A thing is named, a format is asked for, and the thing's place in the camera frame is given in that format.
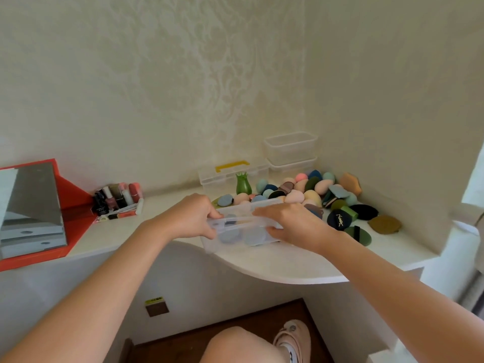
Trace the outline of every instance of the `electrical outlet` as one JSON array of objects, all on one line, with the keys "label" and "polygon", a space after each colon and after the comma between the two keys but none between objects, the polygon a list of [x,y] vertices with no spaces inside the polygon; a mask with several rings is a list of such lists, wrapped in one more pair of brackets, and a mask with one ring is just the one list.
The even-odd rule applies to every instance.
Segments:
[{"label": "electrical outlet", "polygon": [[157,297],[153,299],[148,299],[145,301],[145,308],[150,317],[162,315],[163,313],[168,313],[168,306],[166,305],[163,297]]}]

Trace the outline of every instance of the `hand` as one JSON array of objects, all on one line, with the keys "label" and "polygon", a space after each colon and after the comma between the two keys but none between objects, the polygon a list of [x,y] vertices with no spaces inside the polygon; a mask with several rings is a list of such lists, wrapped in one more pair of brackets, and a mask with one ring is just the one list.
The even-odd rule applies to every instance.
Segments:
[{"label": "hand", "polygon": [[320,254],[325,243],[340,236],[340,232],[327,225],[301,204],[277,204],[258,207],[252,213],[278,222],[283,229],[268,227],[274,238]]},{"label": "hand", "polygon": [[156,235],[166,235],[168,241],[197,236],[214,239],[217,232],[210,228],[207,218],[220,219],[223,217],[207,196],[191,194],[164,213],[145,221],[142,227],[151,230]]}]

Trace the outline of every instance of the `pink shoe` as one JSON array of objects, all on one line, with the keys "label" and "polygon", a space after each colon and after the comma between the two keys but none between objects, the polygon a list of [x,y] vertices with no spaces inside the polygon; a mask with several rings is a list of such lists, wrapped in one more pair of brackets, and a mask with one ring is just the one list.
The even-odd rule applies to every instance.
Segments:
[{"label": "pink shoe", "polygon": [[294,348],[298,363],[310,363],[311,360],[311,336],[306,324],[299,320],[291,320],[277,333],[273,345],[279,347],[287,343]]}]

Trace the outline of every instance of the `mirror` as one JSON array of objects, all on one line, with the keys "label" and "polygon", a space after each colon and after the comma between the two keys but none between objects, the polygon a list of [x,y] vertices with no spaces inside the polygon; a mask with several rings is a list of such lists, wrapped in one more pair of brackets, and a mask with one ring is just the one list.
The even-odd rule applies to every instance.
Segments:
[{"label": "mirror", "polygon": [[66,245],[52,163],[0,170],[0,257]]}]

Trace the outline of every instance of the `leg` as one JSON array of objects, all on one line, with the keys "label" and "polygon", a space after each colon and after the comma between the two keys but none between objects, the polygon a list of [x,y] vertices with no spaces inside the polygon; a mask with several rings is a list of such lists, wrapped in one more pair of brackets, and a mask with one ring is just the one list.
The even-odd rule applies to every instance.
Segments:
[{"label": "leg", "polygon": [[210,340],[200,363],[287,363],[286,348],[275,347],[264,339],[244,330],[231,327]]}]

